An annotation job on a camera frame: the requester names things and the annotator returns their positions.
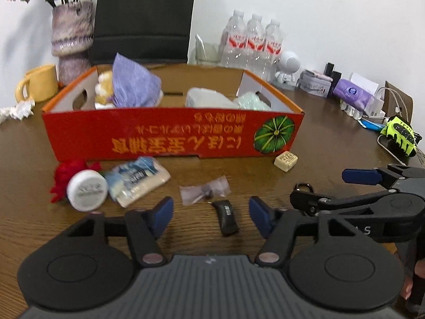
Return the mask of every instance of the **black and yellow glove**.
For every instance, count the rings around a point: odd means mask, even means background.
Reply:
[[[396,115],[390,118],[381,134],[392,138],[408,157],[416,155],[415,136],[412,127],[402,117]]]

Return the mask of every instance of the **mug handle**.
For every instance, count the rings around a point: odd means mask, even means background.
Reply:
[[[18,86],[16,86],[16,89],[15,89],[15,98],[16,98],[16,101],[19,103],[19,102],[21,102],[21,101],[26,101],[27,99],[29,99],[30,98],[30,96],[28,95],[28,97],[27,98],[25,98],[24,97],[24,93],[23,93],[23,91],[24,91],[24,87],[25,86],[28,86],[28,84],[29,84],[29,78],[24,78],[24,79],[22,79],[19,83],[18,83]]]

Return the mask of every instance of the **red cardboard box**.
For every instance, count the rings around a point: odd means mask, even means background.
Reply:
[[[98,74],[110,68],[92,67],[44,106],[44,124],[59,161],[277,155],[290,149],[303,120],[294,102],[250,72],[186,64],[151,69],[162,81],[158,107],[95,110]],[[191,87],[216,90],[231,100],[253,91],[273,111],[186,108]]]

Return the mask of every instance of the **red cloth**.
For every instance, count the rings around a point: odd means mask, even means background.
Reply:
[[[87,169],[99,171],[101,169],[100,163],[95,162],[90,167],[84,161],[67,161],[59,164],[54,172],[55,185],[50,190],[50,193],[55,195],[52,198],[52,203],[66,197],[66,188],[71,178],[80,171]]]

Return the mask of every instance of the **ceramic vase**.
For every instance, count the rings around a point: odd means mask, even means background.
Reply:
[[[90,68],[93,44],[93,4],[71,2],[53,9],[52,55],[59,58],[58,80],[68,85]]]

